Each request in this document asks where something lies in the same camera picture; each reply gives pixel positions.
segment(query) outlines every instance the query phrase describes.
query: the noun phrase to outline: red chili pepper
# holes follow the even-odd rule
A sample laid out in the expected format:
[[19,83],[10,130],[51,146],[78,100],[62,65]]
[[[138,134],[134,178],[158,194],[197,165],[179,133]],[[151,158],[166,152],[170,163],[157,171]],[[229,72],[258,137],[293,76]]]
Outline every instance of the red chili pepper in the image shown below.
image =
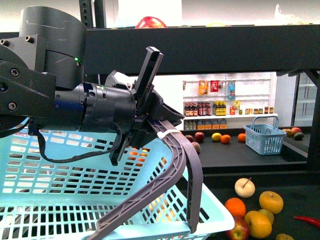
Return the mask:
[[316,226],[318,229],[320,229],[320,220],[309,217],[309,216],[294,216],[294,219],[298,219],[301,221],[304,221],[306,223],[309,223],[311,225]]

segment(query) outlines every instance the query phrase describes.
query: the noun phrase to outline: basket handle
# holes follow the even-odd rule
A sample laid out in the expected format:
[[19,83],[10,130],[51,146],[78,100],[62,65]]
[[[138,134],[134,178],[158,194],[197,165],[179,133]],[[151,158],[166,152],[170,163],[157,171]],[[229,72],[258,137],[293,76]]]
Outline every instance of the basket handle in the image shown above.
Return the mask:
[[261,118],[275,118],[276,121],[275,121],[275,123],[273,124],[273,127],[276,128],[276,129],[279,127],[279,118],[278,118],[277,116],[256,116],[256,117],[253,119],[253,122],[252,122],[252,125],[251,125],[251,128],[250,128],[251,130],[255,128],[255,121],[256,121],[257,119],[261,119]]

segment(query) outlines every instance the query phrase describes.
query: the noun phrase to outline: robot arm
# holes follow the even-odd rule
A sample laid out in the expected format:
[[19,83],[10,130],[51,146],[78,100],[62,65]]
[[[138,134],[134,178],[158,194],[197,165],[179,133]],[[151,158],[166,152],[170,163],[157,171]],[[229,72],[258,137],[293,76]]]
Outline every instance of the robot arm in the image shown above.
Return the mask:
[[154,47],[147,48],[139,77],[129,89],[117,81],[116,71],[105,85],[83,82],[80,59],[86,29],[73,16],[53,8],[28,7],[19,35],[0,41],[0,137],[17,132],[12,128],[28,118],[28,133],[38,136],[42,157],[52,161],[45,156],[39,130],[117,132],[118,144],[108,151],[116,165],[121,146],[142,147],[156,137],[148,121],[169,120],[174,126],[181,122],[183,116],[166,106],[153,89],[163,56]]

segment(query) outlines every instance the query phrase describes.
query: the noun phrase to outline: light blue plastic basket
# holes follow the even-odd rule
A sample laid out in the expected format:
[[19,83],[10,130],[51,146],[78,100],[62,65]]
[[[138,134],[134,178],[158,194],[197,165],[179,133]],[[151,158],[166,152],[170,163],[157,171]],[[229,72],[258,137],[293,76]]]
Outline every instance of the light blue plastic basket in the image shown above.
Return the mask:
[[[110,148],[115,134],[43,131],[49,158],[65,159]],[[144,148],[127,146],[118,166],[108,155],[68,164],[45,161],[36,137],[26,130],[0,139],[0,237],[81,240],[96,221],[160,175],[172,153],[161,140]],[[230,213],[203,185],[200,220],[190,234],[187,200],[173,186],[104,240],[204,240],[233,228]]]
[[276,116],[274,126],[268,124],[255,124],[259,118],[269,118],[269,116],[257,116],[252,125],[245,125],[245,144],[260,155],[275,155],[281,153],[286,132],[278,128],[279,119]]

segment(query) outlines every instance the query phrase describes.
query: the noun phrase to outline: black cable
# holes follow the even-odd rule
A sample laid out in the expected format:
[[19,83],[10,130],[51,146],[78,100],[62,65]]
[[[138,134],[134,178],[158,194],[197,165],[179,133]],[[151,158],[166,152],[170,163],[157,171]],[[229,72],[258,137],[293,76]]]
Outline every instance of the black cable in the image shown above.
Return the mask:
[[0,131],[0,139],[8,137],[12,134],[16,134],[18,132],[20,132],[22,129],[24,129],[27,125],[29,124],[29,120],[26,121],[26,123],[18,128],[13,128],[13,129],[9,129],[9,130],[3,130]]
[[113,123],[112,129],[116,131],[116,138],[115,141],[113,143],[113,146],[107,150],[107,151],[91,151],[91,152],[87,152],[81,155],[77,155],[77,156],[73,156],[71,158],[67,158],[67,159],[51,159],[48,158],[45,154],[46,151],[46,140],[44,138],[44,136],[39,132],[39,130],[37,130],[37,132],[34,134],[35,136],[37,136],[38,138],[38,144],[39,144],[39,151],[40,151],[40,155],[43,159],[47,160],[50,163],[55,163],[55,164],[68,164],[68,163],[72,163],[72,162],[76,162],[82,159],[86,159],[86,158],[90,158],[90,157],[95,157],[95,156],[100,156],[103,154],[108,154],[114,150],[116,150],[120,144],[121,144],[121,138],[122,138],[122,131],[120,129],[120,127]]

